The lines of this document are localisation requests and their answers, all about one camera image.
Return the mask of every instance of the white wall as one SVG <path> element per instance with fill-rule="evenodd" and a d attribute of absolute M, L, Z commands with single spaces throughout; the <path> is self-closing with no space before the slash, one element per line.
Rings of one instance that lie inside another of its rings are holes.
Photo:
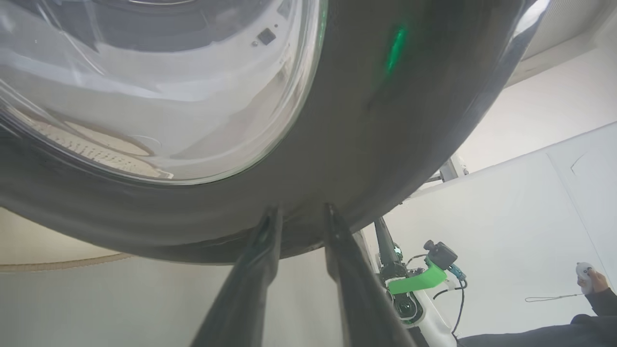
<path fill-rule="evenodd" d="M 470 172 L 617 121 L 617 64 L 594 49 L 502 91 L 458 149 Z"/>
<path fill-rule="evenodd" d="M 0 345 L 189 346 L 230 269 L 135 257 L 0 274 Z M 279 263 L 263 345 L 342 346 L 336 285 L 323 249 Z"/>
<path fill-rule="evenodd" d="M 574 268 L 581 261 L 617 283 L 615 210 L 617 123 L 418 192 L 385 219 L 406 257 L 423 253 L 428 239 L 459 255 L 469 278 L 459 333 L 470 336 L 593 314 L 582 296 L 524 299 L 580 293 Z M 376 253 L 373 233 L 365 229 Z M 459 304 L 460 292 L 436 300 L 451 321 Z"/>
<path fill-rule="evenodd" d="M 0 270 L 7 264 L 71 262 L 113 254 L 118 252 L 70 238 L 0 208 Z"/>

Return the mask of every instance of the green 3d-printed bracket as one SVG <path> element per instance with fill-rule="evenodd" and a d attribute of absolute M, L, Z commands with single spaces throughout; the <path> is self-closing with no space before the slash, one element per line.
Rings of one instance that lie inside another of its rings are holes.
<path fill-rule="evenodd" d="M 447 274 L 437 265 L 433 264 L 428 258 L 426 259 L 428 269 L 423 273 L 409 278 L 396 280 L 388 283 L 390 294 L 396 295 L 401 293 L 409 293 L 410 291 L 423 290 L 438 286 L 445 281 Z"/>

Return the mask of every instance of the black cable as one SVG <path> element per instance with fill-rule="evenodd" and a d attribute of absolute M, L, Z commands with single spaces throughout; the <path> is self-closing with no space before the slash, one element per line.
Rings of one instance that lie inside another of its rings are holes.
<path fill-rule="evenodd" d="M 525 298 L 525 302 L 526 303 L 538 303 L 540 301 L 550 301 L 550 300 L 557 300 L 557 299 L 563 299 L 563 298 L 570 298 L 572 296 L 579 296 L 579 295 L 584 295 L 584 294 L 571 294 L 571 295 L 561 295 L 561 296 L 530 296 L 528 298 Z"/>
<path fill-rule="evenodd" d="M 467 281 L 463 280 L 462 282 L 465 283 L 465 284 L 464 285 L 461 284 L 461 286 L 458 286 L 458 287 L 454 288 L 453 290 L 463 290 L 463 289 L 467 288 Z M 442 290 L 442 291 L 438 292 L 437 294 L 435 294 L 435 296 L 433 296 L 433 300 L 435 300 L 439 295 L 441 295 L 443 293 L 446 293 L 448 291 L 450 291 L 450 289 L 446 289 L 446 290 Z"/>
<path fill-rule="evenodd" d="M 405 267 L 407 267 L 407 266 L 409 265 L 409 263 L 411 263 L 411 262 L 412 262 L 412 260 L 414 260 L 414 259 L 416 259 L 416 258 L 419 258 L 419 257 L 426 257 L 426 254 L 419 254 L 419 255 L 417 255 L 417 256 L 413 256 L 413 257 L 409 258 L 409 260 L 408 260 L 408 261 L 407 261 L 407 263 L 405 264 Z"/>
<path fill-rule="evenodd" d="M 452 337 L 454 337 L 454 340 L 457 342 L 457 346 L 458 347 L 467 347 L 465 346 L 465 344 L 463 344 L 456 335 L 454 335 L 454 333 L 452 333 Z"/>
<path fill-rule="evenodd" d="M 463 314 L 463 305 L 465 303 L 465 288 L 467 288 L 467 281 L 465 281 L 465 286 L 463 286 L 463 283 L 460 280 L 458 282 L 461 284 L 461 308 L 460 310 L 458 310 L 457 323 L 454 325 L 454 329 L 452 329 L 452 334 L 454 334 L 454 332 L 457 331 L 458 324 L 461 322 L 461 315 Z"/>
<path fill-rule="evenodd" d="M 452 336 L 454 336 L 454 332 L 457 331 L 458 324 L 461 322 L 461 315 L 463 314 L 463 305 L 465 304 L 465 288 L 467 288 L 467 280 L 458 280 L 458 284 L 460 286 L 454 288 L 454 290 L 461 291 L 461 308 L 458 310 L 457 323 L 454 325 L 454 329 L 452 329 Z M 450 290 L 442 290 L 438 292 L 437 294 L 435 294 L 435 296 L 433 296 L 433 300 L 435 300 L 435 298 L 445 293 L 446 291 L 450 291 Z"/>

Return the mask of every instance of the black rubber seal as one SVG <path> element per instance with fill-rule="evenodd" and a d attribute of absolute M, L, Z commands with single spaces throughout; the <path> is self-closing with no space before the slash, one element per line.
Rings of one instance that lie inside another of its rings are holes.
<path fill-rule="evenodd" d="M 531 2 L 330 0 L 296 124 L 261 162 L 213 183 L 153 185 L 93 170 L 5 114 L 0 206 L 106 248 L 221 264 L 237 259 L 247 230 L 279 204 L 281 256 L 313 250 L 322 245 L 324 203 L 360 230 L 461 145 L 532 37 L 536 26 L 513 37 Z M 405 44 L 392 66 L 401 29 Z"/>

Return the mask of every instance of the white panel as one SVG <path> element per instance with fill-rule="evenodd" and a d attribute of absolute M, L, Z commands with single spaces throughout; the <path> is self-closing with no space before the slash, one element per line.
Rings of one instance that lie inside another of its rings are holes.
<path fill-rule="evenodd" d="M 0 208 L 0 265 L 70 262 L 112 254 L 118 252 L 65 236 Z"/>
<path fill-rule="evenodd" d="M 547 149 L 594 242 L 617 283 L 617 123 Z"/>
<path fill-rule="evenodd" d="M 425 253 L 422 246 L 428 239 L 443 241 L 458 254 L 456 264 L 469 278 L 458 330 L 462 336 L 523 332 L 593 314 L 583 296 L 524 301 L 528 296 L 580 293 L 577 262 L 604 271 L 545 153 L 419 192 L 385 219 L 406 258 Z M 374 228 L 365 228 L 365 235 L 377 252 Z M 459 305 L 459 291 L 436 300 L 451 322 Z"/>

